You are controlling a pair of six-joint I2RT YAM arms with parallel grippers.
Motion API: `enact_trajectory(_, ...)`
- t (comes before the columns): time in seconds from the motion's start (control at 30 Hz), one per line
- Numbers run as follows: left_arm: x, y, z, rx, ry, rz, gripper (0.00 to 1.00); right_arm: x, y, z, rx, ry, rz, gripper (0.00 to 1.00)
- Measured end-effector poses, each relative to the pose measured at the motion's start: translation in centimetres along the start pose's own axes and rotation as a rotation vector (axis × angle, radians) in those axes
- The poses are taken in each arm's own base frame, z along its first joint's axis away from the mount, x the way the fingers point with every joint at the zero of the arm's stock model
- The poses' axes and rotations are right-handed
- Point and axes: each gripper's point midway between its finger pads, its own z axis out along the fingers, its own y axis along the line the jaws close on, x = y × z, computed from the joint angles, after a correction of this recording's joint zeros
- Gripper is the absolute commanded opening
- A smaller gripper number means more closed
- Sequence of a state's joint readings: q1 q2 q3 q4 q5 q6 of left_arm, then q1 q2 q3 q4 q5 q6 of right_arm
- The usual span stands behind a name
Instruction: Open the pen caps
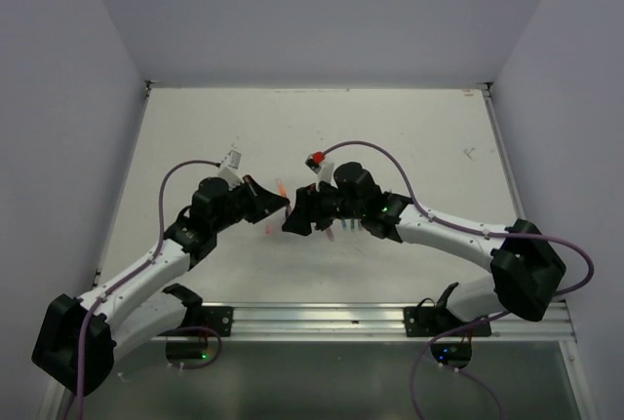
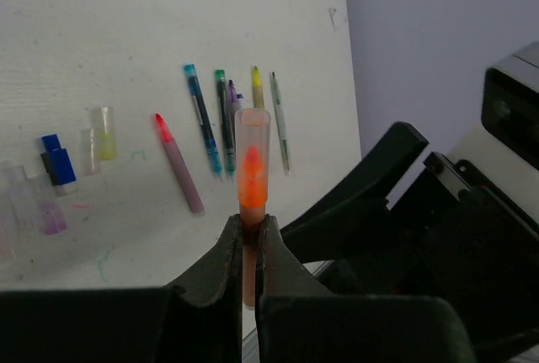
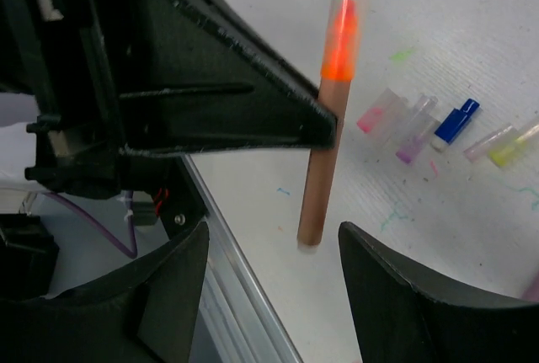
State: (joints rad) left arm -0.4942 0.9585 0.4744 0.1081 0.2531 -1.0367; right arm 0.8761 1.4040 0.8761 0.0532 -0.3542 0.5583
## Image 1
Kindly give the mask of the orange highlighter pen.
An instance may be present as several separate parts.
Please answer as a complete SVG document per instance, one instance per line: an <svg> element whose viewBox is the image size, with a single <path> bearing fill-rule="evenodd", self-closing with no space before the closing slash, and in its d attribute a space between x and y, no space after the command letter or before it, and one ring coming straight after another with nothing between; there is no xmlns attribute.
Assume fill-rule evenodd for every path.
<svg viewBox="0 0 624 420"><path fill-rule="evenodd" d="M288 200L289 199L288 192L287 192L287 189L286 189L282 179L281 178L277 178L276 179L276 183L277 183L277 187L278 187L278 191L279 191L280 196ZM286 207L285 207L285 212L284 212L285 219L288 219L291 213L292 213L292 205L291 204L287 204Z"/></svg>

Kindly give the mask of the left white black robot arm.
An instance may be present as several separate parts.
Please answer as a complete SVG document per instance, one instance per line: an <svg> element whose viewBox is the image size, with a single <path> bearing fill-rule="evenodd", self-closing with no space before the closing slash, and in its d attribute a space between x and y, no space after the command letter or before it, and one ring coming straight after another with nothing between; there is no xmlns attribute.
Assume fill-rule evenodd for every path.
<svg viewBox="0 0 624 420"><path fill-rule="evenodd" d="M220 232L241 221L256 224L289 203L249 175L234 183L202 180L144 257L78 297L62 294L49 304L32 362L74 395L87 396L149 339L203 329L202 298L176 279L215 249Z"/></svg>

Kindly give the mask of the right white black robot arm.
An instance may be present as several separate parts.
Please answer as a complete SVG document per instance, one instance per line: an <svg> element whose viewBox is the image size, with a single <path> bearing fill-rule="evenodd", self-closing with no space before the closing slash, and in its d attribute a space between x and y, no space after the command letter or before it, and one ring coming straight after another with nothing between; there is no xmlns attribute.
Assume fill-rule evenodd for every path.
<svg viewBox="0 0 624 420"><path fill-rule="evenodd" d="M451 228L448 218L382 190L359 163L339 166L332 177L332 182L297 189L283 231L308 236L336 220L355 220L378 239L435 248L485 270L478 280L450 284L432 307L416 311L415 320L429 334L453 335L500 312L542 320L566 267L533 223L519 219L504 227L465 221Z"/></svg>

